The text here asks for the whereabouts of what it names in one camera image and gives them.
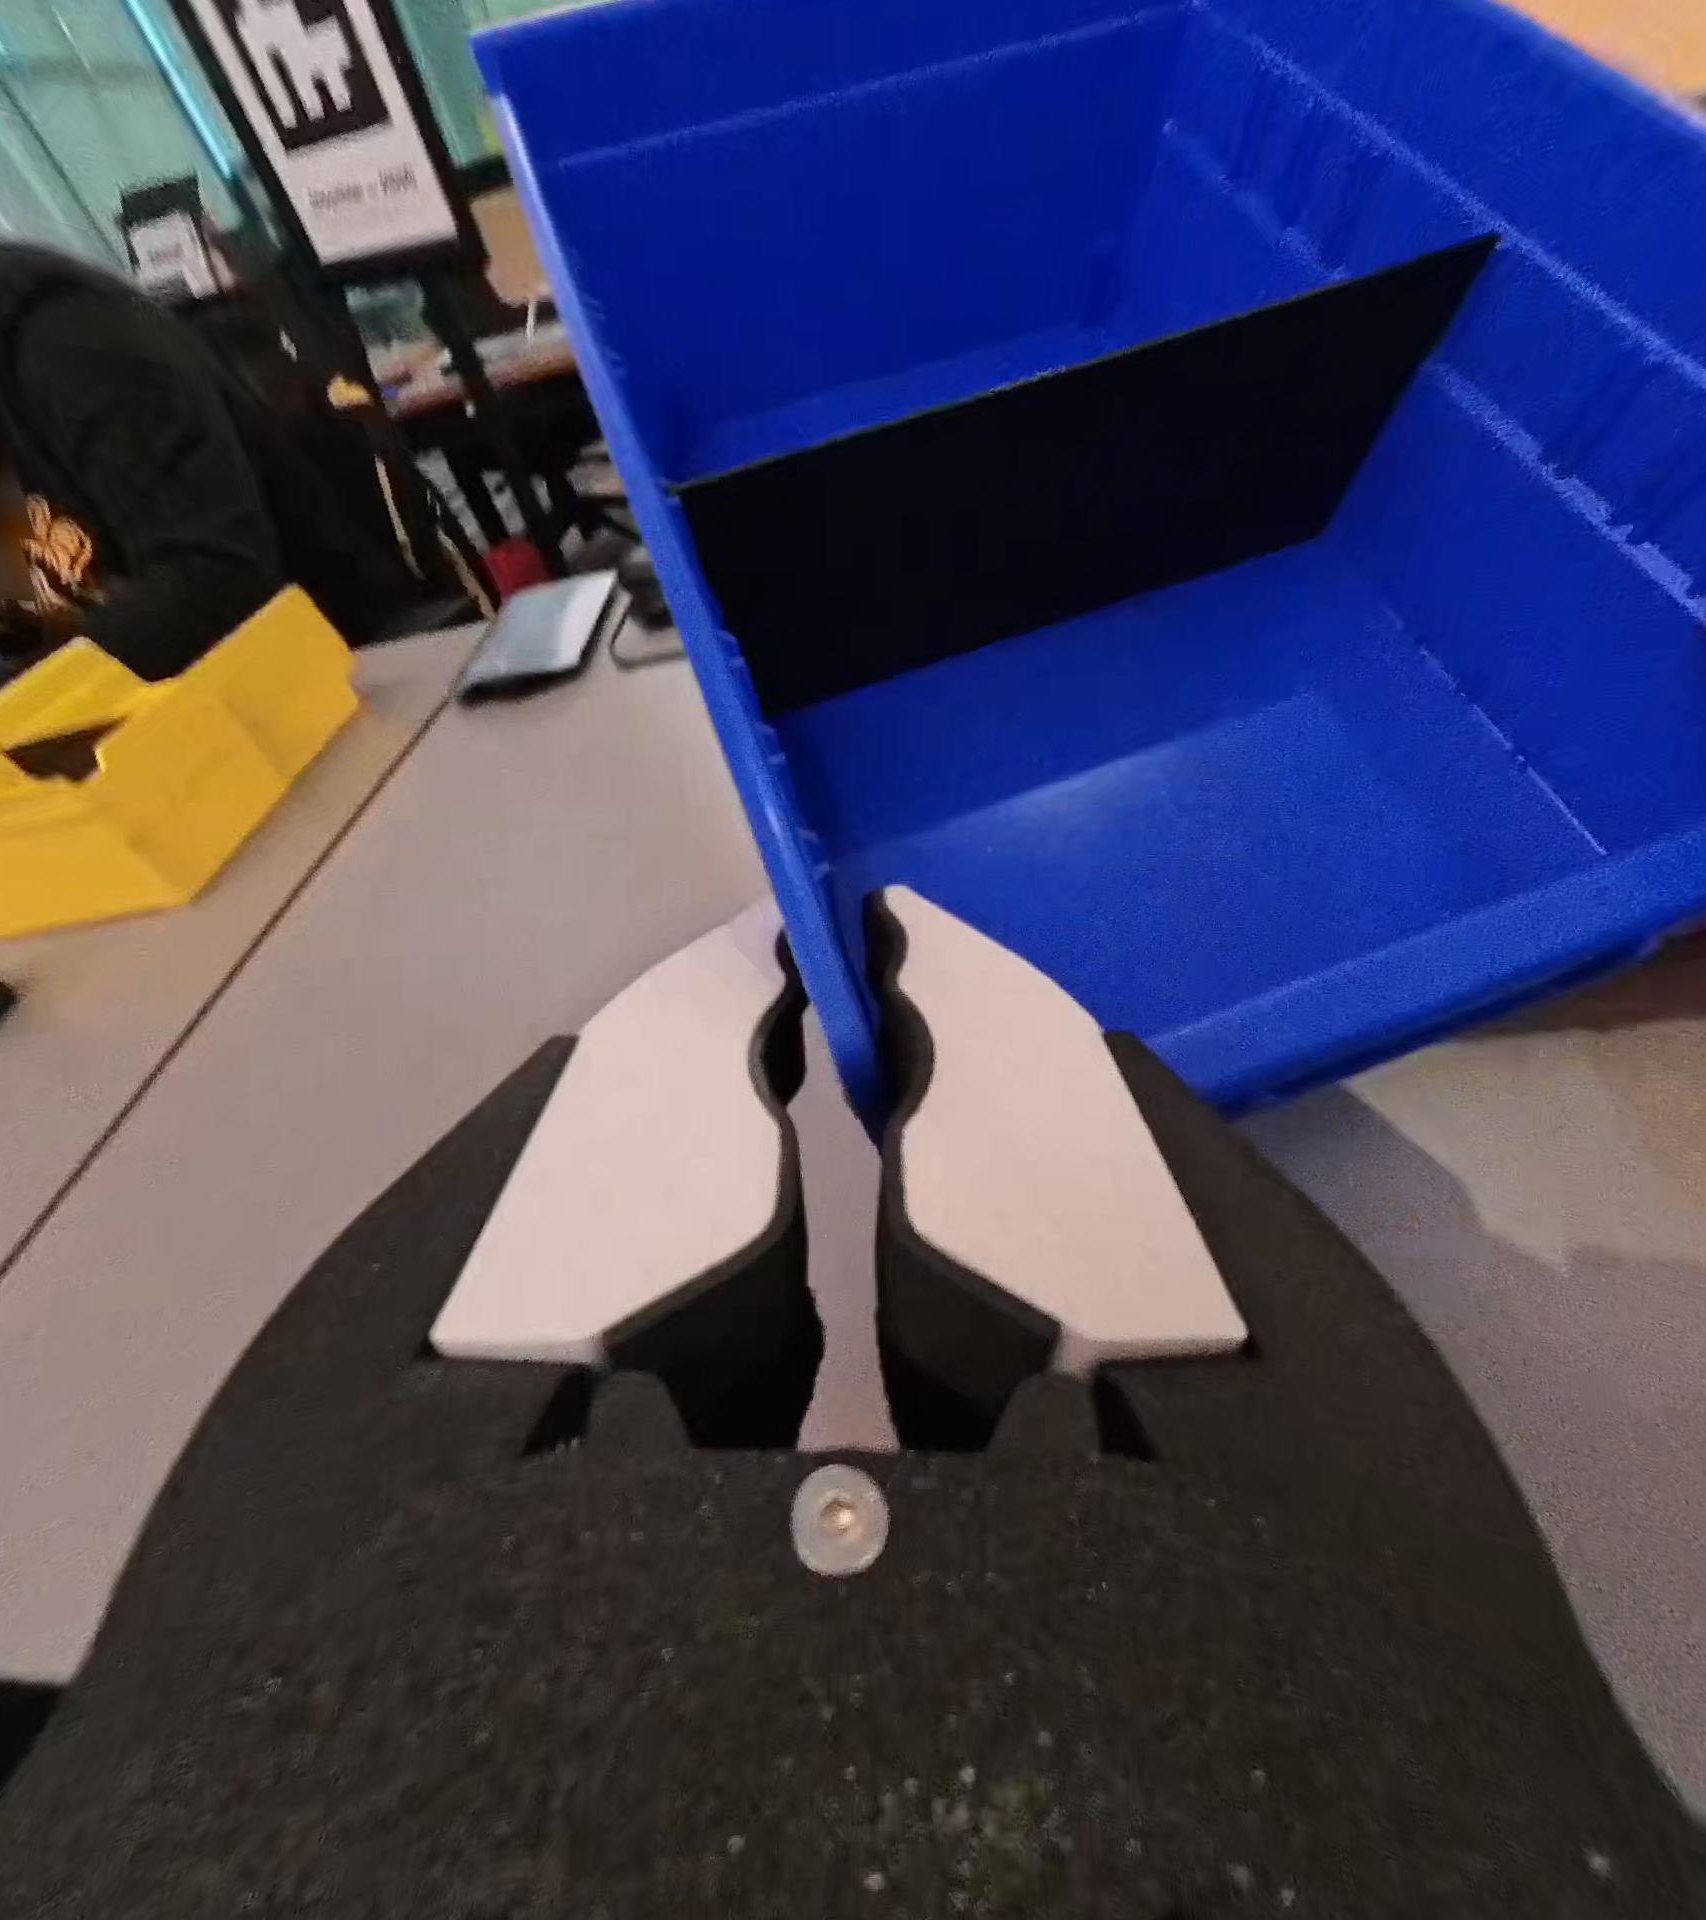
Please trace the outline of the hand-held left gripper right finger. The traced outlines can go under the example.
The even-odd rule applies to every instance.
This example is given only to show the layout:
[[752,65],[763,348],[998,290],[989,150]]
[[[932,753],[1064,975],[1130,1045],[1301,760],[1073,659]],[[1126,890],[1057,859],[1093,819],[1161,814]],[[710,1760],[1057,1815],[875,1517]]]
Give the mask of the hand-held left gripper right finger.
[[1236,1360],[1249,1328],[1113,1035],[947,904],[863,896],[891,1111],[875,1353],[904,1452],[982,1452],[1029,1381]]

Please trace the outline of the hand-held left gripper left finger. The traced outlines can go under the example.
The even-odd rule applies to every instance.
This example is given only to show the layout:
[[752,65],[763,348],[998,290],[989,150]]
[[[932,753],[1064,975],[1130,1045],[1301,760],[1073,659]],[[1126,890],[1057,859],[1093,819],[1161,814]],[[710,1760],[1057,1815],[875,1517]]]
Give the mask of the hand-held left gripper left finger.
[[660,1381],[705,1452],[796,1452],[823,1353],[771,902],[642,972],[554,1087],[430,1328],[438,1360]]

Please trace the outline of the blue storage bin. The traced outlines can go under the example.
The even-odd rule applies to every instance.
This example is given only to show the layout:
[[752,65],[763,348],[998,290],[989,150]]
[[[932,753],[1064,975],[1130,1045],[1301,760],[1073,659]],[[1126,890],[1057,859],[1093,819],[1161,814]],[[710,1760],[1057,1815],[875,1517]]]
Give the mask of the blue storage bin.
[[[1706,118],[1501,3],[472,33],[844,1092],[911,887],[1225,1111],[1706,922]],[[766,717],[671,484],[1495,233],[1319,539]]]

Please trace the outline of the grey desk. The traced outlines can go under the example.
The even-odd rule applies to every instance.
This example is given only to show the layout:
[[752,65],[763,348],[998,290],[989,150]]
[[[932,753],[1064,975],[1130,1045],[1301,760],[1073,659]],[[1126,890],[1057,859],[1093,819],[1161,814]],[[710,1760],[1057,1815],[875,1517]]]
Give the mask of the grey desk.
[[[195,904],[0,943],[0,1678],[63,1684],[203,1405],[549,1035],[763,896],[684,661],[361,714]],[[1706,939],[1246,1116],[1444,1344],[1706,1810]]]

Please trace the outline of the grey pouch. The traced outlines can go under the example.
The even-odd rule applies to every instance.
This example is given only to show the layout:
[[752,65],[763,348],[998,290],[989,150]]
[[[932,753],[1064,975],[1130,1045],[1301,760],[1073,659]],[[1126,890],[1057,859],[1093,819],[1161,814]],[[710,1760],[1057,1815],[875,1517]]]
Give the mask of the grey pouch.
[[613,640],[624,607],[629,588],[613,571],[508,593],[454,678],[454,704],[487,707],[575,685],[592,646]]

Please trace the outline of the yellow storage bin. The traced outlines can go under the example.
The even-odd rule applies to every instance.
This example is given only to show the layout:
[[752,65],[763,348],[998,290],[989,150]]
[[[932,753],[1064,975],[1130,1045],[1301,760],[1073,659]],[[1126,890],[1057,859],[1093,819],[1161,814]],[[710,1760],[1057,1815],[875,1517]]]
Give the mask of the yellow storage bin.
[[304,588],[166,685],[87,640],[40,659],[0,690],[0,939],[189,904],[356,707]]

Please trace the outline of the framed black-white marker poster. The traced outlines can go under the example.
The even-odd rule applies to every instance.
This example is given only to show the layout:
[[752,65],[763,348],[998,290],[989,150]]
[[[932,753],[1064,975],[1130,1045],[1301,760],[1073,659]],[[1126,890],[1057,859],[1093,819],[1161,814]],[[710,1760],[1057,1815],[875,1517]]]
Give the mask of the framed black-white marker poster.
[[386,0],[172,0],[293,255],[323,284],[478,266],[478,227]]

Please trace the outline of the small framed sign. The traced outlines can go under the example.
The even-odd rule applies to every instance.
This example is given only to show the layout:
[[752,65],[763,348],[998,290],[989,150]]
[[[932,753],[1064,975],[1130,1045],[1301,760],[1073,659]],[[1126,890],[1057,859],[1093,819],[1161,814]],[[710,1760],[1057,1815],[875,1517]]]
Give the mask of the small framed sign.
[[120,236],[135,284],[166,305],[218,301],[235,286],[221,233],[194,175],[120,190]]

